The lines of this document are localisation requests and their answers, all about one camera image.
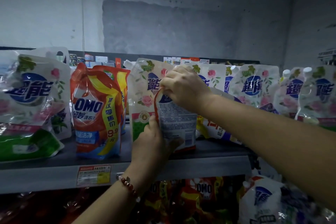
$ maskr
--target hand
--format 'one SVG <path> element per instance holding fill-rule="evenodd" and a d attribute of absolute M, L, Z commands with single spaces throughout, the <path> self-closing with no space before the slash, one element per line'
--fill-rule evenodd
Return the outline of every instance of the hand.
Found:
<path fill-rule="evenodd" d="M 155 116 L 149 118 L 149 124 L 138 139 L 133 142 L 132 161 L 124 176 L 129 176 L 131 184 L 142 195 L 162 170 L 168 157 L 183 143 L 182 139 L 173 140 L 170 144 L 162 137 Z"/>
<path fill-rule="evenodd" d="M 186 65 L 176 66 L 160 81 L 163 93 L 190 112 L 200 114 L 212 95 L 194 70 Z"/>

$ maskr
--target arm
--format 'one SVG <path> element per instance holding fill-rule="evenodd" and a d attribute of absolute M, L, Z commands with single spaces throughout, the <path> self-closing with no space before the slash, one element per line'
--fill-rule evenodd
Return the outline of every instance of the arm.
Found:
<path fill-rule="evenodd" d="M 149 125 L 133 142 L 132 162 L 122 176 L 128 176 L 130 184 L 142 196 L 180 144 L 181 141 L 172 141 L 166 145 L 155 117 L 150 117 Z M 96 224 L 97 220 L 100 224 L 124 223 L 135 204 L 130 191 L 116 181 L 73 224 Z"/>
<path fill-rule="evenodd" d="M 213 95 L 189 67 L 168 72 L 161 86 L 174 102 L 220 125 L 303 191 L 336 210 L 335 132 Z"/>

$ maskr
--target person's right hand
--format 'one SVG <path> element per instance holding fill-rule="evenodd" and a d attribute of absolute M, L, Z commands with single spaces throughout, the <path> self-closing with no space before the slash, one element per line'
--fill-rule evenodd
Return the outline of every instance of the person's right hand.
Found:
<path fill-rule="evenodd" d="M 194 70 L 186 65 L 176 66 L 160 81 L 163 93 L 176 104 L 193 113 L 200 113 L 200 108 L 212 95 L 209 88 Z"/>

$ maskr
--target blue logo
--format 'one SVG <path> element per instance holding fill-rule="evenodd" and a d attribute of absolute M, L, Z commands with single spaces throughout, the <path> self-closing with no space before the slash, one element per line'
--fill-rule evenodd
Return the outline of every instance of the blue logo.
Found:
<path fill-rule="evenodd" d="M 21 77 L 23 87 L 5 92 L 20 103 L 31 103 L 39 97 L 47 97 L 50 94 L 51 86 L 54 84 L 54 82 L 48 82 L 46 78 L 35 73 L 23 73 Z"/>
<path fill-rule="evenodd" d="M 246 79 L 242 92 L 249 96 L 257 95 L 261 91 L 262 82 L 260 76 L 250 76 Z"/>
<path fill-rule="evenodd" d="M 169 96 L 162 95 L 162 98 L 160 99 L 159 103 L 169 103 L 172 99 Z"/>
<path fill-rule="evenodd" d="M 224 92 L 229 93 L 229 85 L 232 80 L 233 76 L 227 76 L 225 77 L 225 85 L 224 85 Z"/>
<path fill-rule="evenodd" d="M 303 84 L 303 81 L 301 81 L 299 79 L 292 80 L 287 85 L 286 95 L 290 95 L 293 98 L 299 98 L 299 93 L 300 93 L 302 84 Z"/>
<path fill-rule="evenodd" d="M 198 76 L 202 79 L 202 81 L 204 81 L 204 83 L 205 83 L 207 86 L 209 86 L 210 80 L 207 80 L 205 77 L 203 77 L 203 76 L 201 76 L 201 75 L 198 75 Z"/>
<path fill-rule="evenodd" d="M 103 106 L 102 102 L 79 98 L 77 99 L 74 108 L 76 111 L 99 112 L 102 106 Z"/>
<path fill-rule="evenodd" d="M 152 92 L 154 90 L 159 90 L 159 88 L 160 88 L 160 81 L 161 81 L 161 79 L 159 79 L 156 76 L 156 74 L 149 73 L 148 74 L 148 88 L 147 88 L 147 90 L 151 90 Z"/>
<path fill-rule="evenodd" d="M 255 201 L 254 205 L 262 205 L 267 199 L 272 196 L 272 193 L 264 187 L 255 187 Z"/>
<path fill-rule="evenodd" d="M 335 84 L 331 83 L 325 78 L 316 80 L 316 87 L 317 87 L 316 95 L 320 97 L 322 103 L 326 103 L 329 100 L 334 85 Z"/>

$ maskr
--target lower shelf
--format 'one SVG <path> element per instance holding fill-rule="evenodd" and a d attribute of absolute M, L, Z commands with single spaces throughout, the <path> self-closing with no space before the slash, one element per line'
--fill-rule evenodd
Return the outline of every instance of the lower shelf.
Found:
<path fill-rule="evenodd" d="M 62 140 L 65 147 L 55 157 L 1 163 L 0 194 L 110 185 L 114 183 L 115 175 L 124 172 L 130 164 L 130 138 L 129 126 L 126 125 L 126 134 L 121 140 L 121 156 L 102 161 L 77 159 L 75 139 L 69 138 Z M 171 156 L 157 180 L 249 174 L 250 153 L 239 145 L 197 141 L 195 151 Z M 100 166 L 104 167 L 103 171 L 100 168 L 90 170 Z M 103 172 L 98 181 L 97 172 Z"/>

